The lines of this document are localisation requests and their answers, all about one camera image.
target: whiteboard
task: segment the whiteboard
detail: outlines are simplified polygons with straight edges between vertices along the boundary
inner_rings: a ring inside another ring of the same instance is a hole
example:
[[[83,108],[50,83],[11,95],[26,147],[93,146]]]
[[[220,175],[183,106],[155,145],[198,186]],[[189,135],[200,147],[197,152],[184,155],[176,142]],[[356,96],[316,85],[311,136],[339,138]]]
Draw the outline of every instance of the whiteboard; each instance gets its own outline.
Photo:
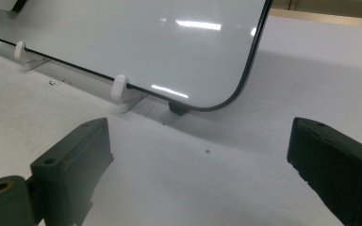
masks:
[[[0,40],[196,110],[243,88],[271,0],[28,0],[0,9]]]

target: white table surface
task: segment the white table surface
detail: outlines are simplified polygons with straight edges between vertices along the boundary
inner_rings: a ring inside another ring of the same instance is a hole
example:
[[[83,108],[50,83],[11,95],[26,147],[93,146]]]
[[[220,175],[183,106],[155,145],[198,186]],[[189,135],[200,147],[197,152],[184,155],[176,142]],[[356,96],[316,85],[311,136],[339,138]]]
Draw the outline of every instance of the white table surface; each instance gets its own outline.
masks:
[[[341,225],[288,140],[299,116],[362,142],[362,27],[270,17],[239,98],[183,117],[154,97],[118,114],[109,82],[56,62],[24,73],[12,53],[0,43],[0,177],[30,176],[77,125],[108,118],[115,161],[84,225]]]

